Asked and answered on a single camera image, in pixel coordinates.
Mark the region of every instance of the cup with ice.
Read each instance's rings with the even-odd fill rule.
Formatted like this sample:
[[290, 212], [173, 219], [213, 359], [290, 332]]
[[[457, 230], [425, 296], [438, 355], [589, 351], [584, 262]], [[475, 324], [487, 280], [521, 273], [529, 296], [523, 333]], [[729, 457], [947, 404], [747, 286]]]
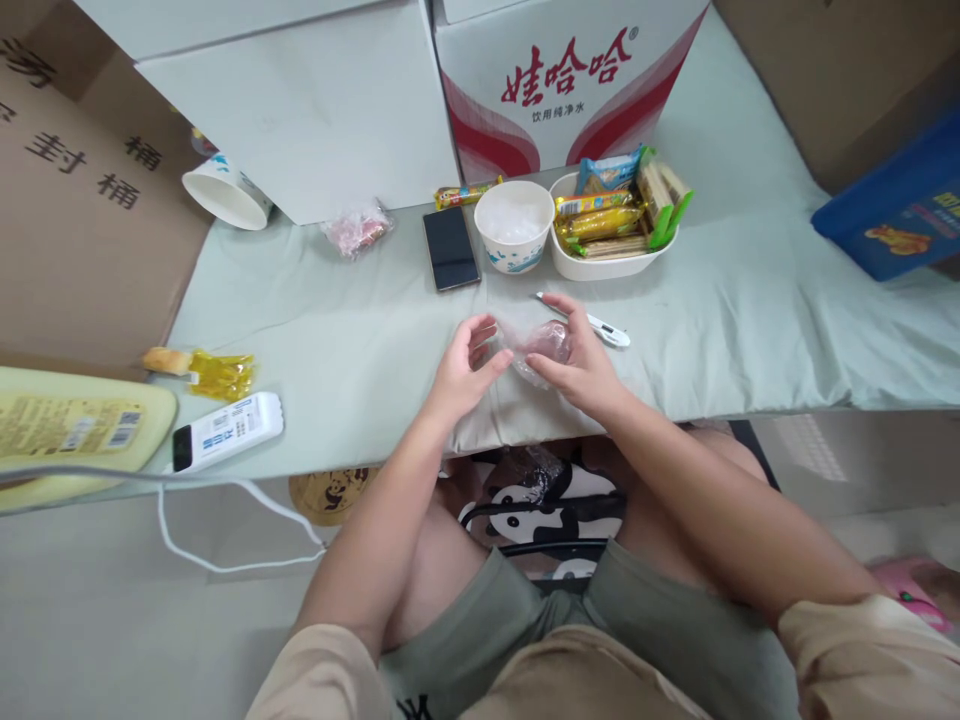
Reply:
[[473, 217], [493, 266], [502, 273], [520, 275], [543, 257], [555, 213], [553, 197], [545, 187], [512, 180], [490, 188]]

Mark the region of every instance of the beige sleeve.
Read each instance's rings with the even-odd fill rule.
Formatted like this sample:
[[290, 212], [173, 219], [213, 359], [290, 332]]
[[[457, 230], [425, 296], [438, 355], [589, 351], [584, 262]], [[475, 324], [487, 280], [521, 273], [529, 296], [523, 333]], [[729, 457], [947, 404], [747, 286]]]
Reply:
[[389, 720], [390, 707], [359, 638], [336, 625], [314, 625], [280, 651], [247, 720]]
[[890, 598], [800, 602], [779, 630], [806, 720], [960, 718], [960, 649]]

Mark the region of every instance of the small cup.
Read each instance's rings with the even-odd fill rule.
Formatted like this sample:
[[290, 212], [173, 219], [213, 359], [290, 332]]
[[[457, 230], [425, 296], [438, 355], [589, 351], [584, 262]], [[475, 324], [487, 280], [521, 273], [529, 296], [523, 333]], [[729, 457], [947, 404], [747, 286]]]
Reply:
[[184, 173], [183, 186], [224, 222], [241, 230], [263, 230], [273, 203], [240, 169], [217, 153], [196, 170]]
[[543, 257], [557, 209], [550, 192], [535, 182], [512, 180], [487, 190], [473, 219], [493, 266], [521, 275]]

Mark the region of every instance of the round coaster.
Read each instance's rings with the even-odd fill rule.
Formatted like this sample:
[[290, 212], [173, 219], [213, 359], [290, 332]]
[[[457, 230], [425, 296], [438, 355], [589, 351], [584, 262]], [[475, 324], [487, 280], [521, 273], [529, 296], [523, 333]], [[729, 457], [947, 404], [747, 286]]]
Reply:
[[314, 525], [342, 525], [350, 508], [378, 472], [377, 468], [359, 468], [293, 475], [290, 499], [297, 512]]

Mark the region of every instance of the bottle label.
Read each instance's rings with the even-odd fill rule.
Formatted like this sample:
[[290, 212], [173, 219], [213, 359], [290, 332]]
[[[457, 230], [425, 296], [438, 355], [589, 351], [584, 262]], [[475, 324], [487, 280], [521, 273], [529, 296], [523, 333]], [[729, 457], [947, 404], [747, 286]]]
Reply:
[[145, 417], [141, 403], [123, 398], [0, 393], [0, 458], [62, 462], [122, 452]]

